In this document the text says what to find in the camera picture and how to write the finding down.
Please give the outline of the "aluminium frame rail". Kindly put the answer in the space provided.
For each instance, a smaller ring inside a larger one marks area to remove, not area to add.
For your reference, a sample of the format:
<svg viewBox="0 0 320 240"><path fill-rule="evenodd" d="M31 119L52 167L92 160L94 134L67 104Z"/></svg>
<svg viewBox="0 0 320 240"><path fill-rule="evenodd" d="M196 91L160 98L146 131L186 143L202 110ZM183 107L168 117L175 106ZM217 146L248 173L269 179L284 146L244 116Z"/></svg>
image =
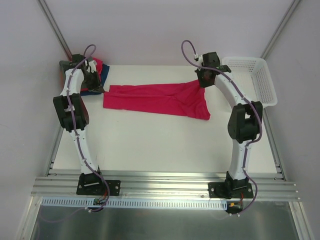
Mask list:
<svg viewBox="0 0 320 240"><path fill-rule="evenodd" d="M257 183L258 201L300 202L297 183L286 181L280 173L252 173ZM204 200L209 198L210 182L222 182L225 173L182 173L105 170L106 180L119 180L122 198ZM38 176L32 196L73 197L79 174L71 169L51 169L47 176Z"/></svg>

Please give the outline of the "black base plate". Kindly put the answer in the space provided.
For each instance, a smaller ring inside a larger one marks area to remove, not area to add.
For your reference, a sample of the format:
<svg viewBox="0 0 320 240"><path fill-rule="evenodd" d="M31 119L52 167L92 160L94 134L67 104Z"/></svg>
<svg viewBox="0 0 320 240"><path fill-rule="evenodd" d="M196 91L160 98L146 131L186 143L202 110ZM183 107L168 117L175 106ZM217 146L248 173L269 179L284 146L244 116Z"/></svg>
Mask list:
<svg viewBox="0 0 320 240"><path fill-rule="evenodd" d="M108 196L119 196L121 189L120 180L106 180L109 187ZM76 194L80 196L103 196L107 191L106 185L101 181L85 183L79 181Z"/></svg>
<svg viewBox="0 0 320 240"><path fill-rule="evenodd" d="M209 182L208 193L210 198L219 199L252 199L254 192L252 185L247 183L244 187L229 189L224 182Z"/></svg>

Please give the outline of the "folded red t shirt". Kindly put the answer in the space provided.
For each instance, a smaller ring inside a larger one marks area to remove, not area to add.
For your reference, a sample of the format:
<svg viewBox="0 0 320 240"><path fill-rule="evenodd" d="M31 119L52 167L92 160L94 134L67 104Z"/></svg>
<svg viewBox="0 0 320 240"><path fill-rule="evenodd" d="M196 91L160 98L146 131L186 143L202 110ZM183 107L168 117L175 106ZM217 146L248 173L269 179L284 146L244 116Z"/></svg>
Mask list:
<svg viewBox="0 0 320 240"><path fill-rule="evenodd" d="M98 77L99 77L99 81L101 82L101 73L102 73L102 70L103 70L103 61L98 59L98 58L93 58L93 60L96 62L96 71L97 71L97 74L98 74Z"/></svg>

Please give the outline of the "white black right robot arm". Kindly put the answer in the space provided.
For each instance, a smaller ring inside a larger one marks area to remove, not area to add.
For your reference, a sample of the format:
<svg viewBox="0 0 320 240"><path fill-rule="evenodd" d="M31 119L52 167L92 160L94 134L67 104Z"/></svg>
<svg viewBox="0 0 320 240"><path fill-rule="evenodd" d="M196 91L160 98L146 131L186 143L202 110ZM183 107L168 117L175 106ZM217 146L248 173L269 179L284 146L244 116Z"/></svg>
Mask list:
<svg viewBox="0 0 320 240"><path fill-rule="evenodd" d="M195 54L195 70L201 87L215 86L231 107L227 131L232 139L231 163L223 182L210 182L210 197L231 199L254 197L247 173L252 144L261 139L263 105L252 101L235 83L232 71L222 65L216 52Z"/></svg>

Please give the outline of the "white plastic mesh basket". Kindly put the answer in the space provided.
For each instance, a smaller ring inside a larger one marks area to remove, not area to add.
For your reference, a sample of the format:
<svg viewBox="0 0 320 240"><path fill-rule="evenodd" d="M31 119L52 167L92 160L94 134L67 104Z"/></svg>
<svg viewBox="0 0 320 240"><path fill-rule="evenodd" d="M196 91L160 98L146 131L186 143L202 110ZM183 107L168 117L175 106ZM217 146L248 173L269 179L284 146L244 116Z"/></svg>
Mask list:
<svg viewBox="0 0 320 240"><path fill-rule="evenodd" d="M234 82L246 96L260 101L264 108L278 103L267 62L257 57L229 56L222 59L232 72Z"/></svg>

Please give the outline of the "crimson pink t shirt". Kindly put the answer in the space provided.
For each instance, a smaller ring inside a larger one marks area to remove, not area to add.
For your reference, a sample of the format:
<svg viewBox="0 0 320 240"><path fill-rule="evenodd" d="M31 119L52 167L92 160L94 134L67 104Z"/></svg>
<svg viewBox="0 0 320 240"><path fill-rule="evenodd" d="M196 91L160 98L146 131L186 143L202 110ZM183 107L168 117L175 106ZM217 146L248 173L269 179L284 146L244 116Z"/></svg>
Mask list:
<svg viewBox="0 0 320 240"><path fill-rule="evenodd" d="M183 83L111 85L103 108L189 117L208 121L205 89L197 80Z"/></svg>

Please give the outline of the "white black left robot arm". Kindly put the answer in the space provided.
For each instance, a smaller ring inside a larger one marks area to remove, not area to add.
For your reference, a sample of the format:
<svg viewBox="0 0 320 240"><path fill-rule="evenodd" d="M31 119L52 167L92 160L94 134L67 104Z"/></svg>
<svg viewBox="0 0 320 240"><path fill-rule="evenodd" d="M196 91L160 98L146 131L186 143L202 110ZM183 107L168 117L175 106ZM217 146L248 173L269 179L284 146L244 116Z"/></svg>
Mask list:
<svg viewBox="0 0 320 240"><path fill-rule="evenodd" d="M104 191L105 182L89 147L87 127L90 118L81 96L82 85L89 92L105 92L97 62L90 56L74 54L71 61L61 61L59 65L64 85L62 92L53 98L53 105L61 127L70 134L76 148L81 172L78 185L81 190L88 188L93 194L100 194Z"/></svg>

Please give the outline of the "folded navy blue t shirt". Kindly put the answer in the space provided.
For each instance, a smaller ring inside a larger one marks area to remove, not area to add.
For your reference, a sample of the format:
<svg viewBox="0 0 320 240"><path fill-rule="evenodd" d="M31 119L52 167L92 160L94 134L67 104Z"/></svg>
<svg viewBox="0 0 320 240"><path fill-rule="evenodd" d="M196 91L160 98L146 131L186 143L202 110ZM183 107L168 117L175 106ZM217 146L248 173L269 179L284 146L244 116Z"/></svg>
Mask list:
<svg viewBox="0 0 320 240"><path fill-rule="evenodd" d="M109 70L110 70L110 67L108 65L106 65L104 63L101 65L100 80L101 80L102 87L104 87L104 85L105 85L105 83L107 81ZM80 93L80 95L82 97L84 97L84 96L96 96L96 95L101 95L101 94L102 94L101 92L93 92L93 91L88 91L88 90L81 90L81 93Z"/></svg>

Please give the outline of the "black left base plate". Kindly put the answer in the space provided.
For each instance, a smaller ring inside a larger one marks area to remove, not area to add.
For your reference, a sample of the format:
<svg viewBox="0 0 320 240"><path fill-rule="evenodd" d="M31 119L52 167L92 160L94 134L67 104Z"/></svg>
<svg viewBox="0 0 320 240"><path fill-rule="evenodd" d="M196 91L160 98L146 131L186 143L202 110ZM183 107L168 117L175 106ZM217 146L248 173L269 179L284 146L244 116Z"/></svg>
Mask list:
<svg viewBox="0 0 320 240"><path fill-rule="evenodd" d="M109 187L108 196L119 196L121 189L120 180L106 180ZM76 194L80 196L103 196L107 191L106 185L101 181L85 183L79 181Z"/></svg>

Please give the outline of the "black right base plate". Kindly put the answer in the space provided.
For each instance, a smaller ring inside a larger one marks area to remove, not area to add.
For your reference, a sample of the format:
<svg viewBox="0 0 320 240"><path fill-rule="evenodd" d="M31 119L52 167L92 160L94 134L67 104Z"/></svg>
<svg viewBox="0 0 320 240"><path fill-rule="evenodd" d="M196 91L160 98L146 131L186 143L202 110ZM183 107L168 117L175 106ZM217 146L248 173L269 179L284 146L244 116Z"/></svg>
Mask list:
<svg viewBox="0 0 320 240"><path fill-rule="evenodd" d="M229 189L224 182L209 182L208 193L210 198L219 199L252 199L254 192L252 185L247 183L244 187Z"/></svg>

